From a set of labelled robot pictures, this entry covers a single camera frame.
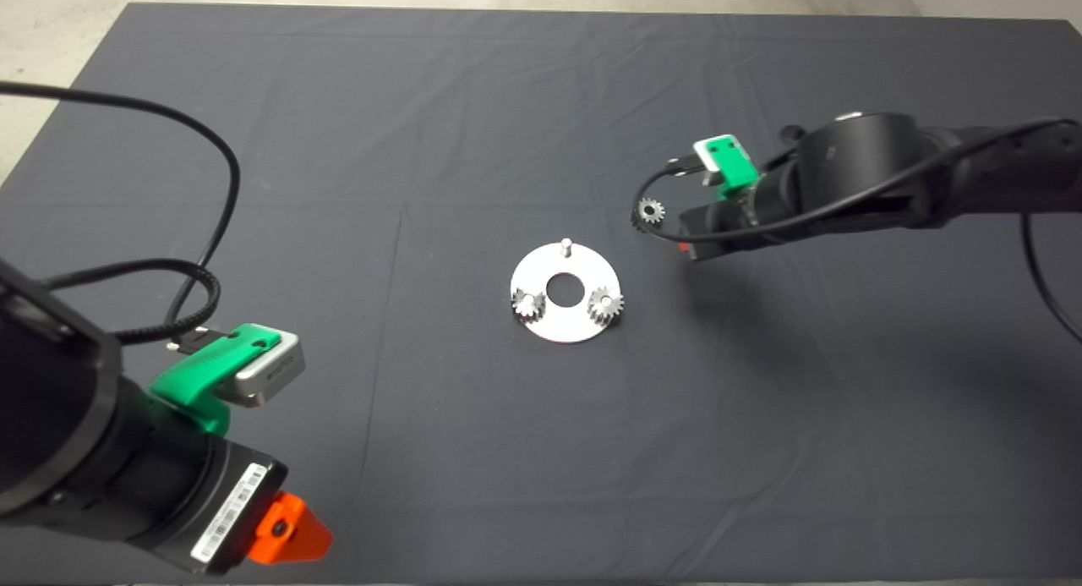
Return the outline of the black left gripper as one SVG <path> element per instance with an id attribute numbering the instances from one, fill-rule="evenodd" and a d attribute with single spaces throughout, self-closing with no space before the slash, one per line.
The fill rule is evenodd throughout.
<path id="1" fill-rule="evenodd" d="M 320 561 L 333 534 L 305 501 L 278 493 L 286 477 L 281 460 L 212 437 L 189 500 L 131 546 L 192 574 L 227 573 L 247 554 L 266 567 Z"/>

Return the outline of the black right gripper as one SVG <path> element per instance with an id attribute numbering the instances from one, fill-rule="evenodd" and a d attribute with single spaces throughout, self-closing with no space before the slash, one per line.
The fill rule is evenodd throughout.
<path id="1" fill-rule="evenodd" d="M 710 205 L 695 207 L 679 214 L 679 232 L 684 235 L 727 234 L 743 228 L 753 227 L 754 222 L 747 219 L 747 207 L 753 198 L 753 190 L 742 190 L 727 200 L 712 202 Z M 762 237 L 758 235 L 727 239 L 723 242 L 688 243 L 681 240 L 679 251 L 692 262 L 716 259 L 737 252 L 751 252 L 762 249 Z"/>

